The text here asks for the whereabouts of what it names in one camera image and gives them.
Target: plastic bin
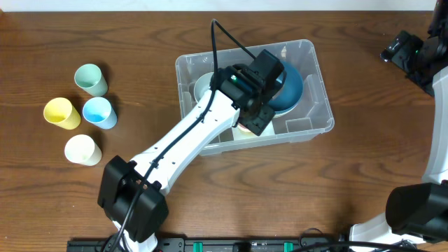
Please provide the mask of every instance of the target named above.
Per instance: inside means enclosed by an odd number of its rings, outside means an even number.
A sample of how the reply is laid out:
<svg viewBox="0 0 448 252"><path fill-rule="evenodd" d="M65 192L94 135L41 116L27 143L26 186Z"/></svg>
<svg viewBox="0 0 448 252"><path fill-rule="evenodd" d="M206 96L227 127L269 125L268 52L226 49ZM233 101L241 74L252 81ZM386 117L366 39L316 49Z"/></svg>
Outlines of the plastic bin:
<svg viewBox="0 0 448 252"><path fill-rule="evenodd" d="M304 78L303 94L299 104L286 115L272 120L271 133L265 136L237 136L237 128L227 129L205 146L200 155L213 155L223 151L266 146L270 144L308 141L318 134L329 132L335 125L330 103L323 84L313 43L306 39L258 45L247 48L254 55L266 49L280 60L290 62ZM241 48L220 50L218 67L236 63L249 65L252 58ZM212 52L182 55L176 60L176 73L184 118L196 105L193 88L199 77L214 70Z"/></svg>

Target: brown wooden surface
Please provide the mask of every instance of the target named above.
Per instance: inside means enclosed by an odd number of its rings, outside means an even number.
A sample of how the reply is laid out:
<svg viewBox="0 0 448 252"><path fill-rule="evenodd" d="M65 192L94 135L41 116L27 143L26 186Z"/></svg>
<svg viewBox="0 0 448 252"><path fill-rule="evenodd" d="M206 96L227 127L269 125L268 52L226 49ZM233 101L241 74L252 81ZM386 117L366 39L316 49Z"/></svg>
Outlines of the brown wooden surface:
<svg viewBox="0 0 448 252"><path fill-rule="evenodd" d="M335 233L385 210L397 186L419 183L434 102L379 54L405 29L425 37L431 13L4 13L0 17L0 250L64 251L73 238L116 231L97 205L103 166L145 150L179 120L174 62L211 50L218 20L246 46L309 39L316 46L335 128L306 143L197 157L167 197L162 231L189 237L296 237ZM224 35L218 48L234 48ZM95 63L118 124L75 130L43 107L90 96L73 78ZM89 134L96 167L68 162L64 145ZM436 251L448 246L438 244Z"/></svg>

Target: green tape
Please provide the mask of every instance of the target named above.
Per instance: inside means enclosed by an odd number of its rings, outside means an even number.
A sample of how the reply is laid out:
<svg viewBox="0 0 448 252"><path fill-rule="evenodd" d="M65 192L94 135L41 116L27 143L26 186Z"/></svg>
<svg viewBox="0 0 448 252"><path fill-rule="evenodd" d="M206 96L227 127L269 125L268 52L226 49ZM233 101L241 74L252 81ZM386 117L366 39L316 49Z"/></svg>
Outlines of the green tape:
<svg viewBox="0 0 448 252"><path fill-rule="evenodd" d="M294 244L292 242L285 242L284 252L291 252L294 250Z"/></svg>
<svg viewBox="0 0 448 252"><path fill-rule="evenodd" d="M202 242L195 242L193 244L193 252L202 252Z"/></svg>

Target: blue cup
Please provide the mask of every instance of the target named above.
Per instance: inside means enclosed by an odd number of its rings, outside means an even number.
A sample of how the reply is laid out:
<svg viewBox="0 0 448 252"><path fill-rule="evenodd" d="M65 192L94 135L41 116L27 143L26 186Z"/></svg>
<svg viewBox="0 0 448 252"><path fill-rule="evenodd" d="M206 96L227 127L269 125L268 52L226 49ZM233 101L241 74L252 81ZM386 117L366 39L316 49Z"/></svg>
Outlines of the blue cup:
<svg viewBox="0 0 448 252"><path fill-rule="evenodd" d="M83 107L83 117L102 129L111 129L117 124L117 114L111 103L103 97L88 100Z"/></svg>

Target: yellow cup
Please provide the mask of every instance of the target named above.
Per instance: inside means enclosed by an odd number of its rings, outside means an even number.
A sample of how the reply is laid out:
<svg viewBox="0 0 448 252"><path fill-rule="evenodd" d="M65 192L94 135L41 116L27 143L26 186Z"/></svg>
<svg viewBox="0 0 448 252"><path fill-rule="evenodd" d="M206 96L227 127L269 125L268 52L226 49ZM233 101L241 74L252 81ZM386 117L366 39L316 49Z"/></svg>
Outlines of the yellow cup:
<svg viewBox="0 0 448 252"><path fill-rule="evenodd" d="M54 98L45 105L43 117L66 130L72 130L81 123L81 117L71 102L62 97Z"/></svg>

